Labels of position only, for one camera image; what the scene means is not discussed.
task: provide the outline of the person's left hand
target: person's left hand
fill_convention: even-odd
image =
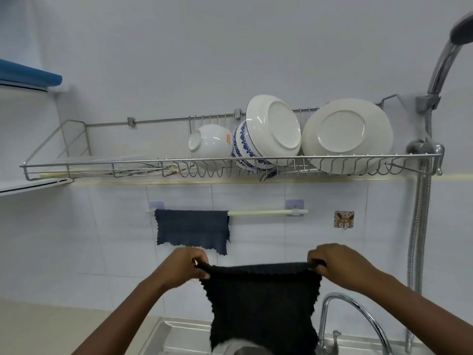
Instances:
[[[205,252],[198,248],[184,247],[175,249],[150,275],[165,291],[177,288],[186,281],[209,279],[210,275],[194,267],[195,262],[209,263]]]

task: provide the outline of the black cloth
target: black cloth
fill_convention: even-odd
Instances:
[[[314,355],[319,337],[311,315],[322,277],[313,263],[221,267],[199,263],[210,274],[201,280],[212,304],[212,350],[244,339],[274,355]]]
[[[157,244],[215,249],[227,255],[228,230],[227,211],[174,211],[156,209]]]

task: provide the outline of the white bowl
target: white bowl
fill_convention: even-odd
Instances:
[[[218,124],[206,124],[192,133],[188,142],[191,158],[230,158],[231,132]],[[216,172],[225,167],[225,161],[196,161],[201,168]]]
[[[301,144],[300,124],[292,109],[279,98],[257,95],[246,107],[249,136],[263,157],[293,157]],[[274,160],[287,166],[292,160]]]
[[[305,156],[351,156],[389,154],[393,130],[386,113],[375,104],[356,98],[330,102],[316,111],[302,131]],[[380,159],[310,160],[323,172],[359,174]]]
[[[233,149],[236,158],[261,157],[248,136],[246,122],[241,122],[233,133]],[[236,160],[236,165],[251,173],[265,172],[266,169],[275,167],[266,160]]]

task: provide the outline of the beige countertop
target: beige countertop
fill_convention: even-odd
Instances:
[[[0,300],[0,354],[70,355],[109,311]],[[147,317],[127,355],[138,355],[159,317]]]

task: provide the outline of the towel rod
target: towel rod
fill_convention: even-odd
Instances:
[[[153,214],[155,209],[146,211],[148,214]],[[229,211],[229,217],[237,217],[240,215],[301,215],[308,214],[308,209],[281,209],[276,211]]]

